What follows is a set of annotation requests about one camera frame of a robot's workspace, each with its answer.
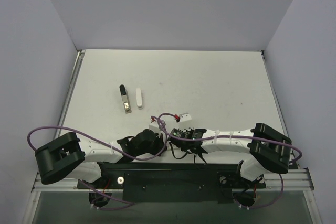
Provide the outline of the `white stapler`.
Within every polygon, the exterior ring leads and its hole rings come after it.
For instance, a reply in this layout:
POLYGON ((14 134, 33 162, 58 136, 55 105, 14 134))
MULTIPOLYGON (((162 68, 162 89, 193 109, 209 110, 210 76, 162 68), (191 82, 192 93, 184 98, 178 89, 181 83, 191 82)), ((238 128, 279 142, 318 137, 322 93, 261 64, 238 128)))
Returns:
POLYGON ((140 88, 136 88, 135 94, 136 94, 136 106, 138 109, 142 109, 143 108, 142 90, 140 88))

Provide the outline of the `small metal stapler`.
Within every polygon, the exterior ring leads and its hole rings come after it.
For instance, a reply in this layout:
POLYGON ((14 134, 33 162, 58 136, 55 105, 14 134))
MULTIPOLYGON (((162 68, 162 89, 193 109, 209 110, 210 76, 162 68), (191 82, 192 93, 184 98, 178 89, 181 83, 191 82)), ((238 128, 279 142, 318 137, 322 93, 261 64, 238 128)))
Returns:
POLYGON ((120 89, 124 111, 125 113, 131 113, 131 106, 130 106, 130 101, 129 101, 127 90, 123 84, 119 86, 119 89, 120 89))

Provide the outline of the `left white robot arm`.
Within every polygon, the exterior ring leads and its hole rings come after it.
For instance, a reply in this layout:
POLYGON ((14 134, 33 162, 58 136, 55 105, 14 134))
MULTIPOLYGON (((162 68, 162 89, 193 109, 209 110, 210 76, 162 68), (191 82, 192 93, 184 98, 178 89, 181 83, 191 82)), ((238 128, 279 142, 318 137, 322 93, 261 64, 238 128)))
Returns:
POLYGON ((166 151, 163 136, 149 129, 109 143, 88 135, 81 140, 79 134, 79 131, 68 132, 35 150, 42 184, 54 184, 68 177, 102 188, 108 182, 108 175, 102 171, 101 163, 147 161, 166 151))

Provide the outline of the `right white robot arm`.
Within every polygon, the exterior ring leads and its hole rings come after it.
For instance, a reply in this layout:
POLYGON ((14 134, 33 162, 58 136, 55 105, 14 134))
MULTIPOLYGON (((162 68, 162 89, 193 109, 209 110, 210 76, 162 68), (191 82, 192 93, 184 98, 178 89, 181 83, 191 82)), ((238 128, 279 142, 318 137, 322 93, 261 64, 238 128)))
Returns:
POLYGON ((239 162, 235 182, 248 186, 265 172, 286 174, 289 169, 292 141, 267 124, 257 123, 253 129, 221 132, 209 129, 173 129, 168 141, 182 151, 199 157, 213 152, 246 153, 239 162))

